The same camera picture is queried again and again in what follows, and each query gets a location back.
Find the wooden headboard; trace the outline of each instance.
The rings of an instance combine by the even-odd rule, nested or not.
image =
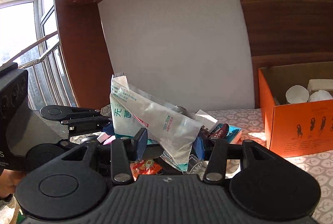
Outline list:
[[[255,107],[258,69],[333,61],[333,0],[240,0],[249,37]]]

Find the cardboard box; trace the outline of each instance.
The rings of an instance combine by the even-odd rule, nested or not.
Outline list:
[[[333,100],[288,105],[285,93],[307,88],[310,79],[333,79],[333,62],[264,67],[258,74],[267,148],[282,157],[332,150]]]

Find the leaf patterned tablecloth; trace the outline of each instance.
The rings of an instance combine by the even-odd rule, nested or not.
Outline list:
[[[260,109],[235,109],[207,112],[221,123],[242,128],[238,144],[244,139],[252,139],[266,146]],[[321,199],[312,217],[322,224],[333,223],[333,150],[323,153],[286,158],[289,162],[311,174],[321,188]],[[239,172],[239,161],[231,160],[227,164],[227,177],[232,178]]]

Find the metal railing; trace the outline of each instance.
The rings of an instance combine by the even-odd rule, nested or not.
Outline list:
[[[29,47],[22,50],[16,56],[11,58],[10,60],[6,61],[6,63],[10,63],[20,57],[21,55],[25,54],[38,44],[44,42],[45,40],[49,39],[52,36],[57,35],[58,32],[55,31],[44,38],[38,40],[36,43],[30,45]],[[41,76],[38,76],[36,72],[36,66],[40,64],[42,65],[42,69],[44,71],[45,80],[41,80]],[[77,106],[73,90],[71,88],[68,75],[66,72],[66,68],[64,65],[64,60],[62,58],[62,52],[60,47],[60,42],[57,42],[52,47],[49,47],[38,59],[34,59],[27,63],[19,65],[20,69],[32,69],[29,71],[29,79],[36,80],[36,87],[38,92],[41,95],[41,98],[44,102],[44,105],[48,105],[45,91],[43,91],[42,82],[46,82],[47,88],[50,91],[53,103],[55,105],[62,105],[62,106]],[[29,95],[28,90],[28,101],[29,105],[32,109],[38,109],[34,105],[34,101],[32,99],[32,95]]]

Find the white tissue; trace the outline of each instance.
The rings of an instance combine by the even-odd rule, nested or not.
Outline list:
[[[309,97],[310,101],[325,101],[325,100],[332,100],[333,97],[330,95],[328,91],[316,91]]]

